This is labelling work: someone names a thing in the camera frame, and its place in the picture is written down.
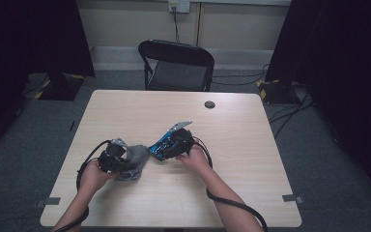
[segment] person's right arm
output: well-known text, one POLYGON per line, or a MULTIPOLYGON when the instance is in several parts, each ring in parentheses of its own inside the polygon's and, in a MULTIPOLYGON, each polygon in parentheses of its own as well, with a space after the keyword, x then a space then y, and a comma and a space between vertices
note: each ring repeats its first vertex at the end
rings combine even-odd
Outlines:
MULTIPOLYGON (((243 200, 210 168, 203 150, 194 145, 189 156, 178 156, 188 169, 201 177, 208 190, 215 196, 243 203, 243 200)), ((236 206, 214 201, 222 224, 228 232, 263 231, 254 215, 236 206)))

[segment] chair seat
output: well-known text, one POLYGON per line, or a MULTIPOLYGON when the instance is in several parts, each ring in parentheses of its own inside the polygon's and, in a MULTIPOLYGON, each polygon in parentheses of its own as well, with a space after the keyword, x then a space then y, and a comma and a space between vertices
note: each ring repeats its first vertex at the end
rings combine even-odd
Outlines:
POLYGON ((158 61, 149 87, 157 90, 204 91, 209 69, 158 61))

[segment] table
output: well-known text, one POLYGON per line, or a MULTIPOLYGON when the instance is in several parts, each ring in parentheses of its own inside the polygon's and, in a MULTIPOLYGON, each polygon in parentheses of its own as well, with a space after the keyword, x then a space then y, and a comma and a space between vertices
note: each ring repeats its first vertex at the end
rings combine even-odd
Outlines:
MULTIPOLYGON (((76 170, 102 141, 122 137, 129 146, 151 146, 188 120, 186 129, 207 145, 214 170, 269 227, 300 226, 296 202, 282 198, 292 190, 259 96, 120 90, 93 93, 50 194, 60 202, 45 206, 41 224, 53 226, 66 211, 76 194, 76 170), (215 107, 207 108, 207 101, 215 107)), ((178 160, 149 158, 140 180, 106 183, 82 225, 222 227, 205 188, 178 160)))

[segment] gray cloth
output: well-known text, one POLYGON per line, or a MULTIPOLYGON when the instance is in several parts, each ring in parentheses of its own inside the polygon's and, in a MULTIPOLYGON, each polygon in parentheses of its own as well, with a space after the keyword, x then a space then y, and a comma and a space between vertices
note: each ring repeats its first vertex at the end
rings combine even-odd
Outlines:
POLYGON ((129 171, 120 173, 118 181, 137 181, 140 179, 141 171, 150 156, 149 148, 144 145, 127 147, 127 160, 133 166, 129 171))

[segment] chair backrest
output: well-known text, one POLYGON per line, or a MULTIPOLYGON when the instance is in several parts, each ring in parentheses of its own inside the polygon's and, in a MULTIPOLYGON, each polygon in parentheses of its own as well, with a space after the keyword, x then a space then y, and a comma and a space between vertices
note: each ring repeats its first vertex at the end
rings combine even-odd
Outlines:
POLYGON ((159 40, 145 41, 138 46, 143 61, 147 58, 172 63, 189 64, 214 68, 214 58, 202 47, 159 40))

